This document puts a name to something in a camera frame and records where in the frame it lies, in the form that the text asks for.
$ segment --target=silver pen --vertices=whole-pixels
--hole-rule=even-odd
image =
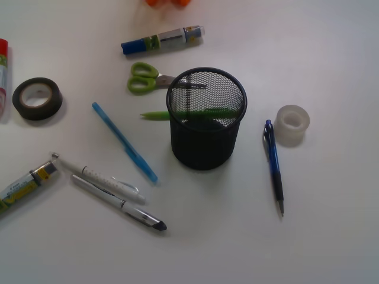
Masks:
[[[71,179],[75,184],[86,189],[88,192],[92,193],[93,195],[96,195],[97,197],[107,201],[111,205],[120,209],[125,214],[137,220],[138,222],[141,222],[142,224],[148,227],[153,227],[154,229],[158,231],[167,230],[167,226],[163,221],[155,218],[154,216],[150,215],[149,213],[145,212],[144,210],[140,208],[136,208],[129,205],[129,203],[126,200],[118,198],[111,192],[106,191],[105,189],[99,188],[95,186],[93,183],[88,182],[87,180],[82,179],[81,177],[77,175],[71,175]]]

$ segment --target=green scissors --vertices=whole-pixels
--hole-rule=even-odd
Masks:
[[[131,66],[131,77],[128,80],[127,87],[132,93],[146,93],[155,89],[168,88],[175,77],[162,75],[153,66],[136,62]],[[177,88],[195,88],[205,89],[205,84],[194,84],[186,82],[178,82]]]

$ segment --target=black tape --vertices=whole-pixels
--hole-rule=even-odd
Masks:
[[[39,106],[28,106],[23,103],[22,95],[24,90],[34,84],[45,85],[49,88],[49,98],[47,101]],[[33,78],[25,81],[17,87],[13,93],[13,105],[18,113],[26,120],[45,120],[57,113],[62,106],[62,94],[59,91],[57,84],[52,80],[46,78]]]

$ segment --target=white mechanical pencil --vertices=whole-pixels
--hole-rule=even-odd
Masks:
[[[123,195],[125,198],[134,201],[138,204],[145,204],[145,198],[143,195],[139,194],[138,191],[135,191],[128,187],[127,185],[115,180],[112,177],[104,176],[102,173],[95,172],[91,170],[88,166],[83,166],[78,163],[72,163],[63,159],[60,155],[58,161],[61,164],[74,173],[81,173],[82,175],[98,182],[99,184],[108,187],[109,189],[117,192],[120,195]]]

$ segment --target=scissors blade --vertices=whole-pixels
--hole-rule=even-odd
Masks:
[[[206,84],[197,84],[197,83],[186,83],[186,82],[179,82],[176,84],[175,88],[181,88],[181,89],[207,89]]]
[[[156,86],[157,88],[168,88],[174,79],[175,77],[159,74],[155,79]]]
[[[172,81],[174,81],[175,77],[161,75],[156,78],[156,86],[157,88],[168,88],[170,87]],[[197,83],[188,83],[188,82],[178,82],[175,85],[175,88],[191,88],[191,89],[205,89],[207,87],[206,84],[197,84]]]

